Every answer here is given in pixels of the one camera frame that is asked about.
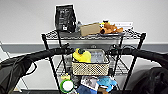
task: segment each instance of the green object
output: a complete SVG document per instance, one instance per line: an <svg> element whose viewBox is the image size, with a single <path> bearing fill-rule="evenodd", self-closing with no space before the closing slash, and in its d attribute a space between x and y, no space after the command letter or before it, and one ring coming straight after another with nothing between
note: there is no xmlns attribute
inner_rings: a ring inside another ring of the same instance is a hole
<svg viewBox="0 0 168 94"><path fill-rule="evenodd" d="M73 89L74 89L74 87L71 89L71 90L69 90L69 91L66 91L66 90L64 90L64 88L63 88L63 84L64 84L64 82L66 82L66 81L71 81L71 80L69 80L69 79L65 79L65 80L63 80L62 82L61 82L61 84L60 84L60 89L61 89L61 91L63 92L63 93L69 93L69 92L71 92Z"/></svg>
<svg viewBox="0 0 168 94"><path fill-rule="evenodd" d="M85 50L83 50L83 49L79 49L79 50L78 50L78 53L79 53L79 54L83 54L84 52L85 52Z"/></svg>

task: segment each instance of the floor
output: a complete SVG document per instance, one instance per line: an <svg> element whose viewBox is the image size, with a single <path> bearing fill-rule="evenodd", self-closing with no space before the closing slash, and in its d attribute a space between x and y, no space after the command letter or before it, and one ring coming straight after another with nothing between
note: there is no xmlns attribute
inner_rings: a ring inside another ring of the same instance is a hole
<svg viewBox="0 0 168 94"><path fill-rule="evenodd" d="M109 94L121 94L122 91L111 91ZM12 94L59 94L57 90L22 90L22 92L14 91ZM125 91L124 94L130 94L130 91Z"/></svg>

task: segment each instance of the cardboard box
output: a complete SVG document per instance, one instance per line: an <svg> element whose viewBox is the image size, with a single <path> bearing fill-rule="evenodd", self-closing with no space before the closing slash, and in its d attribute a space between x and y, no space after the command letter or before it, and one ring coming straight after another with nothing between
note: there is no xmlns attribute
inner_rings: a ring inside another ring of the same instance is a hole
<svg viewBox="0 0 168 94"><path fill-rule="evenodd" d="M99 23L93 23L88 25L80 26L81 36L87 36L90 34L100 33L100 25Z"/></svg>

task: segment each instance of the shelf post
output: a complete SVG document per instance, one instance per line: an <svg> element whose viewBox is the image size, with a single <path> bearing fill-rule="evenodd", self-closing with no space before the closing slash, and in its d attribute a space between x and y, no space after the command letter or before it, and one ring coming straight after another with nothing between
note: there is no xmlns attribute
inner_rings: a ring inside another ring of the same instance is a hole
<svg viewBox="0 0 168 94"><path fill-rule="evenodd" d="M141 34L141 37L140 37L140 41L139 41L139 44L138 44L137 49L140 49L140 48L141 48L142 43L143 43L145 37L146 37L146 33L142 33L142 34ZM124 87L123 87L122 94L124 94L124 92L125 92L125 89L126 89L126 86L127 86L128 81L129 81L129 78L130 78L130 76L131 76L131 74L132 74L132 70L133 70L133 68L134 68L136 59L137 59L137 56L134 56L133 61L132 61L132 64L131 64L131 67L130 67L130 70L128 71L128 75L127 75L127 78L126 78L126 81L125 81L125 84L124 84Z"/></svg>
<svg viewBox="0 0 168 94"><path fill-rule="evenodd" d="M120 40L120 44L119 44L119 47L120 47L120 48L121 48L121 46L122 46L122 42L123 42L123 36L121 37L121 40ZM115 75L115 71L116 71L116 68L117 68L118 60L119 60L119 54L117 54L117 58L116 58L116 62L115 62L115 67L114 67L114 71L113 71L113 77L114 77L114 75Z"/></svg>
<svg viewBox="0 0 168 94"><path fill-rule="evenodd" d="M46 50L48 50L49 47L48 47L48 44L47 44L47 41L46 41L47 39L46 39L46 35L45 34L42 34L42 39L44 41L44 45L45 45ZM56 71L55 71L55 68L54 68L54 64L53 64L52 58L51 57L48 57L48 58L49 58L49 61L50 61L50 65L51 65L53 74L54 74L55 81L57 83L57 87L58 87L59 93L61 94L61 90L60 90L60 87L59 87L59 82L58 82L58 78L57 78L57 74L56 74Z"/></svg>
<svg viewBox="0 0 168 94"><path fill-rule="evenodd" d="M56 30L56 32L57 32L57 35L58 35L59 45L60 45L60 47L62 47L61 37L60 37L60 34L59 34L60 31ZM63 64L64 64L65 73L67 73L64 55L62 55L62 62L63 62Z"/></svg>

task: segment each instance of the black device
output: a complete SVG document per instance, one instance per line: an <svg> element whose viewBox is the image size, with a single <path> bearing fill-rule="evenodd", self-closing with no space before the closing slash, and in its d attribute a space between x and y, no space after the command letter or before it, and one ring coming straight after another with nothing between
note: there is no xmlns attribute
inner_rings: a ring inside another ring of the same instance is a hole
<svg viewBox="0 0 168 94"><path fill-rule="evenodd" d="M76 17L73 5L56 6L55 26L58 31L75 32Z"/></svg>
<svg viewBox="0 0 168 94"><path fill-rule="evenodd" d="M27 73L27 71L33 62L54 55L69 55L73 52L74 49L67 48L67 45L65 45L61 48L39 51L2 61L0 63L0 94L11 94L19 79L27 74L30 74Z"/></svg>

